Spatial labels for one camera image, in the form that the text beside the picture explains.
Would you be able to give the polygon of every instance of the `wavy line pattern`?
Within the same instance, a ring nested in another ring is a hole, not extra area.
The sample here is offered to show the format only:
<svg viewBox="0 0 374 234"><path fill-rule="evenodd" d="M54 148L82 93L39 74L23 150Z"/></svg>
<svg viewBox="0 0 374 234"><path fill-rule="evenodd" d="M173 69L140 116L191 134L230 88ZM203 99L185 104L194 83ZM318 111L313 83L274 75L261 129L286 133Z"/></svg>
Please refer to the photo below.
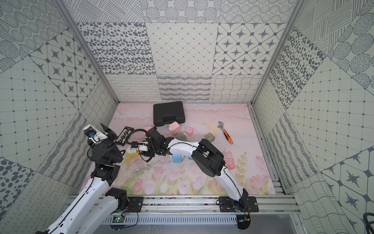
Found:
<svg viewBox="0 0 374 234"><path fill-rule="evenodd" d="M38 172L70 186L77 186L77 180L84 177L81 172L86 171L90 165L85 160L87 138L82 134L83 127L87 124L88 121L78 112Z"/></svg>
<svg viewBox="0 0 374 234"><path fill-rule="evenodd" d="M163 101L209 101L212 76L157 76Z"/></svg>
<svg viewBox="0 0 374 234"><path fill-rule="evenodd" d="M268 142L272 142L270 150L275 160L278 165L282 165L281 177L287 182L286 187L318 173L317 165L305 149L286 112L283 113L267 139Z"/></svg>

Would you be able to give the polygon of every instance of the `yellow object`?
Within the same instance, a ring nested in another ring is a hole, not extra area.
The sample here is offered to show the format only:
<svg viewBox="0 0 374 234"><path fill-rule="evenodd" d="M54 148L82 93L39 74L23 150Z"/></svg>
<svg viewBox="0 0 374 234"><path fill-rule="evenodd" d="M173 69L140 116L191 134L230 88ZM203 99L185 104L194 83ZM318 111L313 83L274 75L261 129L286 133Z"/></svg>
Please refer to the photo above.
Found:
<svg viewBox="0 0 374 234"><path fill-rule="evenodd" d="M125 153L127 158L134 158L139 156L139 150L137 149L131 149L130 147L127 148Z"/></svg>

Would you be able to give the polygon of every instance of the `pink bottle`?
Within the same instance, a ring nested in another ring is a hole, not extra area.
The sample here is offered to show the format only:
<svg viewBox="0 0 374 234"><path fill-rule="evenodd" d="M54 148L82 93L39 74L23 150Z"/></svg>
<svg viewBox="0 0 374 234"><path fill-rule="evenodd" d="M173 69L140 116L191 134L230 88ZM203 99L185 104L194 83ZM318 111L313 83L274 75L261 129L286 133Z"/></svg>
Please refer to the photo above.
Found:
<svg viewBox="0 0 374 234"><path fill-rule="evenodd" d="M169 125L169 131L172 135L177 135L180 130L181 126L179 126L179 123L177 122L173 122Z"/></svg>

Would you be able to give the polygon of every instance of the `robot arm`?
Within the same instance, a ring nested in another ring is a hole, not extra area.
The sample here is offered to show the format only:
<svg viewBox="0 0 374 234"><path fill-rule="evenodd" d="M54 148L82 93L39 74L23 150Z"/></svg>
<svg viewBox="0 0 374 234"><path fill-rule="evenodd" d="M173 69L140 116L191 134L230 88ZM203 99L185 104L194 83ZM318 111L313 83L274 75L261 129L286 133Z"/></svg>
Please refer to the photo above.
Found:
<svg viewBox="0 0 374 234"><path fill-rule="evenodd" d="M84 128L84 133L89 138L88 144L92 148L90 160L96 164L91 179L67 210L46 231L38 231L36 234L91 234L113 211L126 210L128 207L126 191L111 188L100 204L90 212L94 203L114 182L120 168L117 164L123 160L122 153L115 142L118 137L109 128L104 125L102 127L107 134L101 133L92 125ZM146 141L128 142L130 135L136 131L145 132ZM140 154L149 157L148 161L154 157L155 153L191 156L205 174L217 178L227 191L234 209L248 212L248 208L246 210L244 205L244 201L248 198L247 191L234 180L225 166L223 154L208 140L184 142L173 137L165 138L154 127L149 131L144 129L132 131L126 137L125 142L133 148L141 148Z"/></svg>

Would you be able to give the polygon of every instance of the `small plastic box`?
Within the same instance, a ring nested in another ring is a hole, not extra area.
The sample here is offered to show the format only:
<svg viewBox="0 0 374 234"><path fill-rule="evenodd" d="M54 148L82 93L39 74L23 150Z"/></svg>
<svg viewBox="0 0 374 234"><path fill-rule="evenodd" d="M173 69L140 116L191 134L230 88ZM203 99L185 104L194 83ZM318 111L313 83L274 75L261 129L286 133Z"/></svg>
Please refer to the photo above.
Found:
<svg viewBox="0 0 374 234"><path fill-rule="evenodd" d="M235 163L234 163L234 159L233 158L225 158L225 162L226 162L226 167L229 170L235 169Z"/></svg>
<svg viewBox="0 0 374 234"><path fill-rule="evenodd" d="M191 128L191 127L188 127L188 126L184 129L184 132L185 132L187 135L189 135L189 136L192 136L192 134L193 134L194 131L195 131L194 128Z"/></svg>

